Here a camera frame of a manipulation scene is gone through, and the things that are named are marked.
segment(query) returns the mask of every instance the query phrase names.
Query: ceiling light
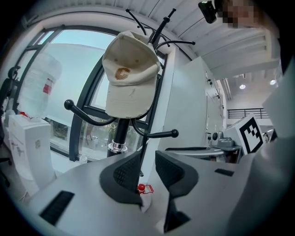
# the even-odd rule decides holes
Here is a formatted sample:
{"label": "ceiling light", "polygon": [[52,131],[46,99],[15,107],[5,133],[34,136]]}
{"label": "ceiling light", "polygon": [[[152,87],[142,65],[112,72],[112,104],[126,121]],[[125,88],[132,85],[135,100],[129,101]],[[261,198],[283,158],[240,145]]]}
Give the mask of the ceiling light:
{"label": "ceiling light", "polygon": [[277,83],[277,82],[276,82],[275,79],[273,79],[273,80],[270,82],[271,85],[274,85],[274,84],[276,84],[276,83]]}

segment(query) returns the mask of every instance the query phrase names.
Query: white box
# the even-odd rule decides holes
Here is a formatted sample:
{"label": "white box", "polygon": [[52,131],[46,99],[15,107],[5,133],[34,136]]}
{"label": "white box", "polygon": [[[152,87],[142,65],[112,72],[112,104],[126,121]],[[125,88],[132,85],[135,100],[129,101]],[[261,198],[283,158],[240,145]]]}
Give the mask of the white box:
{"label": "white box", "polygon": [[31,121],[23,115],[9,118],[9,137],[13,161],[19,175],[33,181],[33,195],[55,179],[50,156],[50,124]]}
{"label": "white box", "polygon": [[255,153],[264,143],[261,128],[254,115],[248,115],[223,131],[224,138],[231,138],[242,146],[244,155]]}

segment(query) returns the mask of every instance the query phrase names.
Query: railing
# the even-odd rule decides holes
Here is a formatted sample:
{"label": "railing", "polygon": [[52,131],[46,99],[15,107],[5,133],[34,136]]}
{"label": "railing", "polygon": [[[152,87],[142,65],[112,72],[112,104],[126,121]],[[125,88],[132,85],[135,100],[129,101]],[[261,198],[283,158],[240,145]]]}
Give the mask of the railing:
{"label": "railing", "polygon": [[269,119],[269,116],[263,108],[231,109],[227,111],[229,119],[242,119],[250,114],[253,114],[258,119]]}

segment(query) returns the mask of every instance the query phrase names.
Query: red button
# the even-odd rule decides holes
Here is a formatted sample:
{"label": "red button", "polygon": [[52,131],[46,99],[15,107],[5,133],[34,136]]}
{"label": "red button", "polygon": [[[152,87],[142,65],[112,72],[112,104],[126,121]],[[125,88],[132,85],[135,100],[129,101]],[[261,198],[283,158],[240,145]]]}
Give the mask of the red button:
{"label": "red button", "polygon": [[144,184],[142,184],[142,183],[138,185],[138,190],[139,191],[144,191],[145,188],[146,188],[146,186]]}

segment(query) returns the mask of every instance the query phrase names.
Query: letter c logo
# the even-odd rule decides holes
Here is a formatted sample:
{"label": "letter c logo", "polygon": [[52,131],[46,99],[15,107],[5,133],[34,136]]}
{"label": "letter c logo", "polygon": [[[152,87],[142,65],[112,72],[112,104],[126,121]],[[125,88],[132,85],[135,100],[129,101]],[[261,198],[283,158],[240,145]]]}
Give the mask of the letter c logo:
{"label": "letter c logo", "polygon": [[128,73],[130,73],[130,70],[128,68],[119,68],[116,72],[116,79],[126,79],[128,77]]}

